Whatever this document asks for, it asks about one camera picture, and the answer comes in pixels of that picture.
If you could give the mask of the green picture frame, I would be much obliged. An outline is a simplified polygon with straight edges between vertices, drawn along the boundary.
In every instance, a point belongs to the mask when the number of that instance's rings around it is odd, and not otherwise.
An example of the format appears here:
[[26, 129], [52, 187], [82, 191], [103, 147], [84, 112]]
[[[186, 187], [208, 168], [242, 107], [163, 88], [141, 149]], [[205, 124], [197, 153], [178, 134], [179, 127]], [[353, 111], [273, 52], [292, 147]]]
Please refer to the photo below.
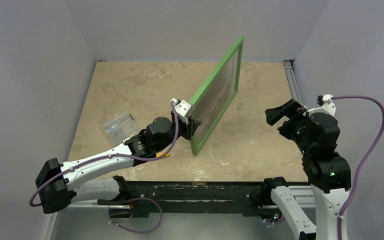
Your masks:
[[244, 40], [243, 36], [237, 38], [190, 100], [191, 116], [198, 122], [190, 139], [194, 156], [199, 154], [238, 92]]

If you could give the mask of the landscape photo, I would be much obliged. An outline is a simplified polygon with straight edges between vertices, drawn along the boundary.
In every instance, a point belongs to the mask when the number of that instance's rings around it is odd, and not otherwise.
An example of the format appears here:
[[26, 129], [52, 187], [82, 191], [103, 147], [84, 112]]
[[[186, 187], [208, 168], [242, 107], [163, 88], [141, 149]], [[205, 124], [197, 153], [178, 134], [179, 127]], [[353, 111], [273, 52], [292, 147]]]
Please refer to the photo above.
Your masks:
[[237, 63], [238, 54], [235, 53], [216, 72], [207, 91], [194, 106], [192, 116], [201, 121], [193, 135], [197, 142], [202, 141], [232, 94], [236, 84]]

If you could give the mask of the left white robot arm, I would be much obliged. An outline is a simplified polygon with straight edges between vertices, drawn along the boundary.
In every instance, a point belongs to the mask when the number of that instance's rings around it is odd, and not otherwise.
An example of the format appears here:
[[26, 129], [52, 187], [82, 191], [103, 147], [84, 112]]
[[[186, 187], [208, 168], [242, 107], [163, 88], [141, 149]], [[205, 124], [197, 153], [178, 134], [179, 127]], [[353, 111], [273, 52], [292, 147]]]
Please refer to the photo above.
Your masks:
[[171, 118], [158, 117], [145, 129], [122, 144], [103, 153], [72, 162], [47, 160], [38, 173], [36, 191], [29, 200], [31, 207], [41, 207], [44, 214], [59, 212], [79, 199], [79, 187], [97, 177], [120, 169], [132, 168], [160, 159], [182, 137], [190, 140], [200, 120], [171, 113]]

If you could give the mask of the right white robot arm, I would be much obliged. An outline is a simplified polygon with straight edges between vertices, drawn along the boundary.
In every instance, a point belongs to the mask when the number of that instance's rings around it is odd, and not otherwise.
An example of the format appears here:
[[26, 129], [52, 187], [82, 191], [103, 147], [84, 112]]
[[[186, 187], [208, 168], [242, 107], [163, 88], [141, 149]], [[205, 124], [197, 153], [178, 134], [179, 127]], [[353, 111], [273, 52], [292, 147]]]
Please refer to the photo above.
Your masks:
[[301, 152], [314, 198], [316, 223], [302, 210], [283, 177], [266, 178], [263, 182], [262, 200], [279, 208], [296, 240], [335, 240], [346, 230], [337, 221], [341, 218], [340, 208], [350, 195], [351, 169], [336, 152], [340, 128], [331, 95], [321, 96], [317, 103], [318, 107], [308, 110], [291, 99], [265, 110], [266, 122], [271, 126], [283, 117], [288, 119], [277, 130]]

